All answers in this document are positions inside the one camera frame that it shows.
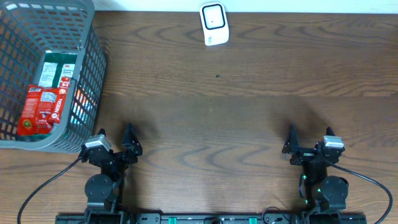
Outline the red Nescafe stick sachet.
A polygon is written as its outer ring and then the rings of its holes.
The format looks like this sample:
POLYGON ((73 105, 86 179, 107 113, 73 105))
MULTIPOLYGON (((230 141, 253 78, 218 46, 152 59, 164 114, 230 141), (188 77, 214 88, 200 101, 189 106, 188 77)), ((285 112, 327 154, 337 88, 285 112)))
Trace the red Nescafe stick sachet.
POLYGON ((61 77, 59 88, 68 89, 70 87, 70 78, 69 77, 61 77))

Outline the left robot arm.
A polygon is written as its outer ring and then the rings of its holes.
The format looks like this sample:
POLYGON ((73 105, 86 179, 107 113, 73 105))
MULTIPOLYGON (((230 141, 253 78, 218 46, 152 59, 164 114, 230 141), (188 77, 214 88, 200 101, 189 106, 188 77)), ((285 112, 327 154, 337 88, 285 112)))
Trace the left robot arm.
POLYGON ((142 155, 142 146, 131 123, 124 131, 122 146, 124 151, 114 152, 105 130, 100 129, 81 147, 78 156, 81 161, 101 169, 85 185, 87 206, 92 212, 114 213, 122 205, 126 170, 142 155))

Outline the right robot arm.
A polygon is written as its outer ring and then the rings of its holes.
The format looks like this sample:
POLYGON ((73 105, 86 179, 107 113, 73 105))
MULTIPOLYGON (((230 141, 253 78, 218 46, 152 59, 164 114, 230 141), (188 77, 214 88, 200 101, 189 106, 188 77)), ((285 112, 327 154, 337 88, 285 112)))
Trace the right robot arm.
POLYGON ((283 154, 290 154, 290 164, 301 166, 300 195, 317 213, 335 213, 346 208, 348 181, 328 175, 327 168, 339 162, 345 151, 343 140, 328 127, 322 141, 313 147, 299 146, 294 125, 290 125, 283 154))

